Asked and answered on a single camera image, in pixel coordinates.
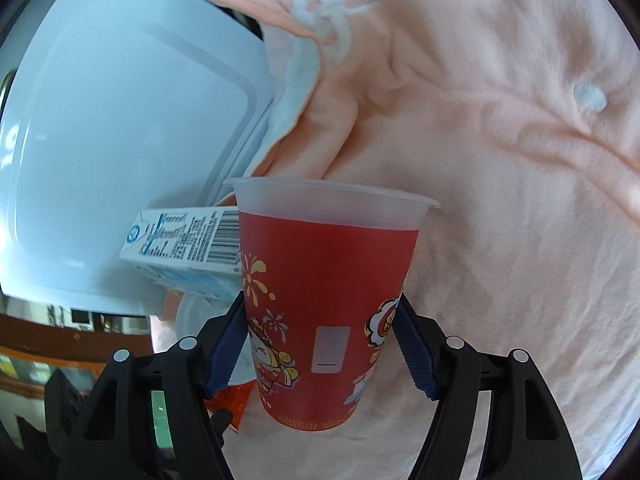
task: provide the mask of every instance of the white rectangle on cup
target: white rectangle on cup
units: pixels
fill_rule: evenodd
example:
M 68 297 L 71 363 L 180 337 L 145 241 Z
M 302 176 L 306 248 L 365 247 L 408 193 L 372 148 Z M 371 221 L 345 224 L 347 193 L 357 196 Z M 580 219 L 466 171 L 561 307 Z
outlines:
M 314 357 L 311 361 L 311 373 L 337 374 L 342 370 L 342 362 L 347 352 L 348 326 L 319 326 L 316 330 Z

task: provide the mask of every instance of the peach cloth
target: peach cloth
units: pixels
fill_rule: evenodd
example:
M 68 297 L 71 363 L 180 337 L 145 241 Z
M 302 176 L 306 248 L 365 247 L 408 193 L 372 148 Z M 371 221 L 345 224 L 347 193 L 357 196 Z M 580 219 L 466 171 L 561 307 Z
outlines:
M 279 85 L 250 173 L 439 200 L 407 296 L 479 351 L 527 349 L 596 479 L 640 416 L 640 54 L 608 1 L 212 1 L 260 20 Z M 238 479 L 404 479 L 433 411 L 391 337 L 343 426 L 254 398 L 225 453 Z

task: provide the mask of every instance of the blue circular logo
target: blue circular logo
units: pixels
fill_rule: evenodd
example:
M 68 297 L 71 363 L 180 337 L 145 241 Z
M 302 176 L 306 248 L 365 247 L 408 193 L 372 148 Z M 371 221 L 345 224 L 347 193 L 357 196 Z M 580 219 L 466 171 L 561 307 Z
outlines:
M 129 236 L 127 236 L 127 243 L 131 244 L 133 242 L 135 242 L 138 237 L 140 236 L 140 226 L 139 225 L 134 225 L 131 228 L 131 231 L 129 231 Z

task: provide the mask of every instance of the red cup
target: red cup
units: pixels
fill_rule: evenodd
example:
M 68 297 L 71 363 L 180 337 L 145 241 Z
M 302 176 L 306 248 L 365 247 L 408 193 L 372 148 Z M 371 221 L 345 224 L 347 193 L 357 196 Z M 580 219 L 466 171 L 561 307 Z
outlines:
M 289 186 L 294 191 L 309 182 L 240 180 L 253 187 Z M 322 190 L 338 187 L 347 195 L 367 193 L 373 202 L 378 198 L 376 188 L 311 183 Z M 268 215 L 254 214 L 243 210 L 237 181 L 234 188 L 249 335 L 264 409 L 297 430 L 334 428 L 354 412 L 376 367 L 418 229 L 278 218 L 268 208 Z M 268 198 L 269 189 L 262 191 Z M 288 191 L 283 200 L 294 200 L 296 193 Z M 424 197 L 382 191 L 418 201 L 423 218 L 434 206 Z M 269 203 L 287 211 L 273 200 Z

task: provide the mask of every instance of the translucent plastic cup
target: translucent plastic cup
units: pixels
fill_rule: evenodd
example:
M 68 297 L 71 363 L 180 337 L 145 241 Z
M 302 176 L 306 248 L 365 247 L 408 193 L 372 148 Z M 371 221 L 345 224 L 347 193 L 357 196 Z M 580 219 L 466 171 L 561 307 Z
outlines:
M 438 202 L 324 180 L 235 178 L 260 399 L 297 430 L 354 412 L 391 326 L 418 230 Z

